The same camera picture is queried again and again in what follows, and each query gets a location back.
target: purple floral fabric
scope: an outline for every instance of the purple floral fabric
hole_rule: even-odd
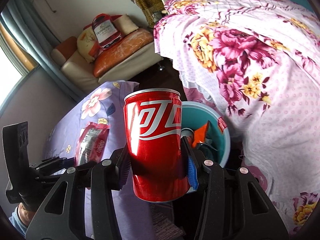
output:
[[[165,8],[156,52],[224,115],[294,234],[320,192],[319,20],[289,0],[168,0]]]
[[[44,158],[72,158],[77,141],[88,122],[110,125],[103,159],[126,144],[124,129],[124,97],[133,92],[135,82],[106,82],[75,106],[51,131],[44,148]],[[114,207],[122,239],[155,240],[149,204],[133,192],[132,174],[121,191],[112,191]],[[85,231],[93,237],[91,192],[86,189],[84,202]]]

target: teal trash bin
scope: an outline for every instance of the teal trash bin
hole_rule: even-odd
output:
[[[218,150],[218,162],[221,167],[224,167],[230,153],[230,134],[227,127],[223,133],[219,129],[218,119],[220,117],[216,111],[204,104],[191,101],[182,102],[182,128],[197,130],[210,121],[208,133]]]

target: light blue sleeve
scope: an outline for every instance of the light blue sleeve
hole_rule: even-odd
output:
[[[16,207],[16,209],[14,210],[12,216],[9,217],[9,220],[12,223],[12,225],[17,229],[17,231],[24,237],[26,235],[28,227],[24,223],[22,223],[18,215],[18,207]]]

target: bed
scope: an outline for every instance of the bed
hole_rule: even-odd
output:
[[[320,22],[289,0],[167,0],[156,53],[218,110],[289,233],[320,197]]]

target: orange sofa cushion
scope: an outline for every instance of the orange sofa cushion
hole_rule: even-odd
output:
[[[145,29],[140,28],[130,33],[99,55],[94,62],[93,75],[96,78],[103,76],[108,70],[151,42],[153,42],[153,35]]]

